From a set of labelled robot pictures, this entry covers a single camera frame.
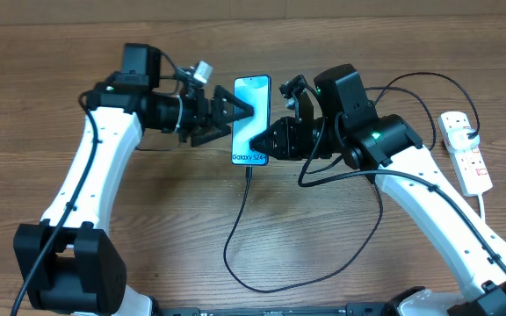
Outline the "Galaxy smartphone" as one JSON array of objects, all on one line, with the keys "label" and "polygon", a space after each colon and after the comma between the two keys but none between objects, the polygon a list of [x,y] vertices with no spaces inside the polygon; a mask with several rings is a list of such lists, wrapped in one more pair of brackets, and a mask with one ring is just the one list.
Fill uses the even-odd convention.
[{"label": "Galaxy smartphone", "polygon": [[234,80],[234,95],[253,107],[253,115],[233,123],[231,162],[245,166],[266,165],[269,157],[252,149],[250,142],[270,124],[271,77],[238,77]]}]

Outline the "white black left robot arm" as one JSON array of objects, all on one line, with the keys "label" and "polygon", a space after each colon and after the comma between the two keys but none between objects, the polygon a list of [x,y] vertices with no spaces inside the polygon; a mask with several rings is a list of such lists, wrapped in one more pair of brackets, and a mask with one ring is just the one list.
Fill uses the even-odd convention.
[{"label": "white black left robot arm", "polygon": [[85,115],[80,145],[52,204],[36,224],[22,224],[13,249],[23,277],[16,302],[65,315],[157,315],[157,301],[127,283],[127,266],[110,238],[112,206],[127,163],[148,129],[196,147],[231,132],[254,110],[216,87],[212,68],[175,68],[176,88],[159,91],[162,50],[127,43],[120,69],[77,101]]}]

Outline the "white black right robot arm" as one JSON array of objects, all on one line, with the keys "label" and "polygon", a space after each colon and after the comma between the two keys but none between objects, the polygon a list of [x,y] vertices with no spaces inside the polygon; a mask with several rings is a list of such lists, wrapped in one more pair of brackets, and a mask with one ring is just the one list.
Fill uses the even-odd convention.
[{"label": "white black right robot arm", "polygon": [[506,241],[452,187],[422,138],[401,117],[380,117],[350,64],[280,88],[295,110],[250,142],[279,160],[342,156],[415,221],[449,266],[458,293],[415,287],[382,307],[385,315],[506,315]]}]

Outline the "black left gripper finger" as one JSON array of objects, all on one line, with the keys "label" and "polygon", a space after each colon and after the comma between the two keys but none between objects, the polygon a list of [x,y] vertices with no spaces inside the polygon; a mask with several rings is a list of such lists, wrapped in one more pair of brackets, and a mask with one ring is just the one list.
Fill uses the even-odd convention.
[{"label": "black left gripper finger", "polygon": [[220,85],[214,88],[211,111],[212,120],[216,127],[223,127],[254,115],[252,105],[243,102]]},{"label": "black left gripper finger", "polygon": [[232,133],[231,127],[223,125],[198,127],[191,132],[191,147],[198,147],[210,141],[217,140]]}]

